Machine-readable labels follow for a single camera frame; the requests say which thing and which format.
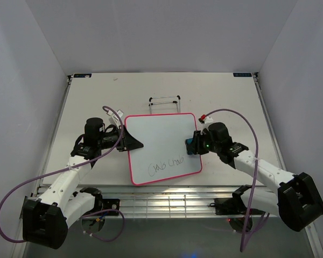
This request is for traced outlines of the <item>blue bone-shaped eraser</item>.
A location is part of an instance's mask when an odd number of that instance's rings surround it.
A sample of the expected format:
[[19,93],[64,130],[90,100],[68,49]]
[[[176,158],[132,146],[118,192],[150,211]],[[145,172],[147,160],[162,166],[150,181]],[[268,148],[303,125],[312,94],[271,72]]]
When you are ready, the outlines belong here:
[[187,155],[196,155],[196,149],[195,149],[195,144],[194,144],[193,138],[186,139],[185,145],[186,145]]

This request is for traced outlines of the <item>pink framed whiteboard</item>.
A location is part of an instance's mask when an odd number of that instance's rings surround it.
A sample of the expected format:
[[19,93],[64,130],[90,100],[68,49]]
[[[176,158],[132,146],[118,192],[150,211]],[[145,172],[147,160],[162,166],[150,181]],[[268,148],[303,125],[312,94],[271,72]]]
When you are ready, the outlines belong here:
[[128,132],[143,144],[128,151],[133,185],[171,180],[202,171],[200,155],[188,155],[185,140],[197,130],[192,113],[140,114],[125,118]]

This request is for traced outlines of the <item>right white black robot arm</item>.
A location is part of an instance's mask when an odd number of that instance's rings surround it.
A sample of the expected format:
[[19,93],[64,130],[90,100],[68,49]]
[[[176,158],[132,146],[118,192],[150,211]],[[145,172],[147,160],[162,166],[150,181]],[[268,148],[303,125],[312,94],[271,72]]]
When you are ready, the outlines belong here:
[[224,123],[210,123],[185,141],[189,155],[215,153],[219,159],[243,173],[256,177],[265,190],[244,185],[227,201],[229,209],[246,213],[260,210],[278,216],[284,224],[299,232],[323,215],[323,200],[313,178],[307,173],[293,174],[262,159],[249,148],[234,142]]

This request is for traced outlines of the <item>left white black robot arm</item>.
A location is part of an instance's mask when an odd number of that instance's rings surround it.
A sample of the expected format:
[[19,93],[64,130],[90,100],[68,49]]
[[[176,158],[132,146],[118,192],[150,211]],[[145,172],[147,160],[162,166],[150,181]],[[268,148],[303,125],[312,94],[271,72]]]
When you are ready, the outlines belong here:
[[24,204],[23,239],[58,249],[74,222],[85,214],[96,215],[103,210],[100,190],[86,187],[76,191],[102,151],[116,147],[124,152],[143,146],[125,126],[106,127],[101,118],[87,119],[85,132],[75,142],[67,170],[36,200],[29,199]]

